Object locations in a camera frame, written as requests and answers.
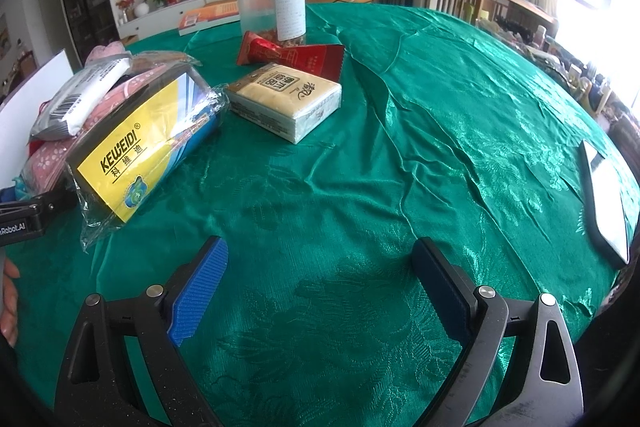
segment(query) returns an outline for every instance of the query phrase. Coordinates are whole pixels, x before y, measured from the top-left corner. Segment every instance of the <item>red snack package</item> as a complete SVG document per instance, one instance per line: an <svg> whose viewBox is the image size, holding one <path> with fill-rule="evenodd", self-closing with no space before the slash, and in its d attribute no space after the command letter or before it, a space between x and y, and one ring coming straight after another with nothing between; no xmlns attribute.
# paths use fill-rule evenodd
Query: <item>red snack package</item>
<svg viewBox="0 0 640 427"><path fill-rule="evenodd" d="M333 82L340 82L343 58L342 44L312 44L283 48L263 39L260 35L246 32L240 44L236 64L245 66L257 62L276 62Z"/></svg>

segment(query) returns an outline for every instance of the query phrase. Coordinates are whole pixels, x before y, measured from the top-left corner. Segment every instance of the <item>transparent jar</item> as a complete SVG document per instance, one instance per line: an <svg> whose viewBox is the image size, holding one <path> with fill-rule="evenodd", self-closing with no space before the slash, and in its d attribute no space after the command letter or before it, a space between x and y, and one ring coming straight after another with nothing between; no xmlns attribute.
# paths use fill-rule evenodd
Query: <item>transparent jar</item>
<svg viewBox="0 0 640 427"><path fill-rule="evenodd" d="M305 43L305 0L238 0L242 34L246 31L288 46Z"/></svg>

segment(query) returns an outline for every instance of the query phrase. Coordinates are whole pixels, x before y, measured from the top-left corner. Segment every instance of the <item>barcode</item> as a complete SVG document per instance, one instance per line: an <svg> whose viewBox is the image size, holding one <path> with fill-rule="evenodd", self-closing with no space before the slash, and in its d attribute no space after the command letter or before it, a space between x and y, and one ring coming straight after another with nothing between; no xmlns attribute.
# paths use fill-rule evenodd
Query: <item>barcode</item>
<svg viewBox="0 0 640 427"><path fill-rule="evenodd" d="M76 103L76 100L80 98L79 94L70 94L65 100L60 103L60 105L53 111L51 111L51 118L54 120L62 120L65 118L66 114L69 112L69 109Z"/></svg>

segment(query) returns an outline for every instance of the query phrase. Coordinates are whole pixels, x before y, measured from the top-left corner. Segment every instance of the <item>ribbed blue pad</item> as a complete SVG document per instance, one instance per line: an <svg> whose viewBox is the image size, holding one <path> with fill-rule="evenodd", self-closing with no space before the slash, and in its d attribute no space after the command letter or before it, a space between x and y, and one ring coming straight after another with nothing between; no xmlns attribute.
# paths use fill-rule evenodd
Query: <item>ribbed blue pad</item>
<svg viewBox="0 0 640 427"><path fill-rule="evenodd" d="M195 269L180 296L175 299L173 320L167 334L175 346L192 337L226 269L228 248L217 240Z"/></svg>

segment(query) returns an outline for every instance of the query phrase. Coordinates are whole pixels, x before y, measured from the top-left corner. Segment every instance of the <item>human hand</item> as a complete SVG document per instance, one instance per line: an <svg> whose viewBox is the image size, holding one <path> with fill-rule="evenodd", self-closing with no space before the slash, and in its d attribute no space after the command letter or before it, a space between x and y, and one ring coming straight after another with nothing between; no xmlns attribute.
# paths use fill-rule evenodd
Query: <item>human hand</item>
<svg viewBox="0 0 640 427"><path fill-rule="evenodd" d="M11 347L18 340L18 290L13 279L20 277L20 270L9 258L4 259L2 274L2 301L4 307L0 315L0 331Z"/></svg>

